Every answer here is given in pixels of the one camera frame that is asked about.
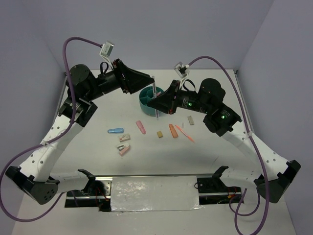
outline white table surface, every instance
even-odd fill
[[[167,89],[173,79],[179,79],[174,70],[142,70],[154,75],[156,85]],[[232,70],[228,71],[236,83]],[[221,70],[192,70],[192,79],[197,89],[205,78],[219,80],[226,90],[224,103],[242,116],[235,93]],[[123,94],[114,91],[97,100],[97,112],[84,130],[69,144],[53,172],[69,172],[84,168],[94,175],[120,174],[197,174],[213,173],[212,166],[228,165],[247,171],[256,166],[242,153],[212,134],[202,122],[204,114],[178,109],[174,115],[162,115],[159,120],[145,115],[138,101],[139,93]],[[190,126],[187,116],[192,115],[195,125]],[[147,131],[141,134],[136,121],[141,120]],[[195,144],[178,132],[174,139],[168,124],[181,126],[194,140]],[[115,146],[119,144],[116,134],[108,134],[111,128],[123,127],[131,135],[130,151],[119,156]],[[156,132],[162,131],[158,139]],[[98,212],[96,208],[64,208],[65,196],[56,208],[39,221],[16,223],[13,235],[33,234],[236,234],[233,213],[228,205],[207,205],[194,211],[153,211],[153,212]],[[255,208],[256,193],[250,191],[242,206],[243,212]],[[249,218],[240,218],[239,226],[244,234],[250,234],[258,226],[263,215],[263,200],[260,210]],[[44,212],[50,204],[39,206],[25,196],[19,217],[30,218]],[[284,199],[271,204],[267,222],[259,234],[294,235],[295,231]]]

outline teal cup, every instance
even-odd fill
[[[162,90],[160,87],[156,87],[156,93],[163,93],[164,90]],[[139,104],[140,107],[142,109],[142,111],[152,117],[156,116],[156,112],[154,108],[150,108],[147,106],[147,103],[153,99],[153,90],[152,87],[146,87],[144,89],[141,90],[141,92],[139,93]]]

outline white wall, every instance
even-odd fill
[[[64,76],[20,0],[1,2],[0,32],[2,170],[9,159],[38,144],[47,132]],[[6,177],[1,195],[9,211],[17,215],[23,193]],[[13,225],[0,210],[0,234],[11,234]]]
[[[312,0],[275,0],[239,69],[256,133],[302,165],[285,193],[298,235],[313,231],[312,12]]]
[[[112,58],[134,69],[172,69],[211,55],[237,69],[273,0],[22,0],[40,24],[58,63],[62,43],[82,36],[116,44]],[[68,49],[72,65],[99,69],[99,49],[81,42]],[[194,68],[217,68],[201,61]]]

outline pink marker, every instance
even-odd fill
[[[139,128],[139,130],[141,131],[141,133],[145,135],[146,134],[146,130],[143,127],[141,121],[137,121],[136,124],[137,124],[137,127]]]

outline small white object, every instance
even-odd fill
[[[194,123],[194,120],[193,120],[193,118],[192,118],[192,116],[188,116],[187,118],[188,118],[189,124],[190,124],[191,126],[195,124],[195,123]]]
[[[113,178],[113,212],[188,211],[199,209],[196,176]]]
[[[108,62],[108,64],[111,66],[112,68],[112,64],[110,62],[110,55],[111,52],[114,48],[114,44],[111,43],[110,41],[106,41],[106,43],[104,43],[101,47],[100,53],[99,55],[106,61]]]
[[[245,139],[248,140],[250,136],[252,136],[253,132],[249,131],[249,133],[246,135]]]
[[[131,139],[131,136],[129,134],[124,134],[118,137],[120,142],[128,141]]]
[[[181,82],[180,82],[180,85],[179,85],[179,89],[182,88],[187,76],[189,75],[189,65],[184,65],[182,62],[179,62],[178,64],[176,64],[174,66],[174,70],[176,71],[176,73],[180,76],[181,78]]]
[[[50,144],[48,141],[45,141],[45,140],[42,140],[41,141],[41,144],[43,145],[43,146],[48,146],[48,147],[51,147],[51,148],[55,148],[52,144]]]

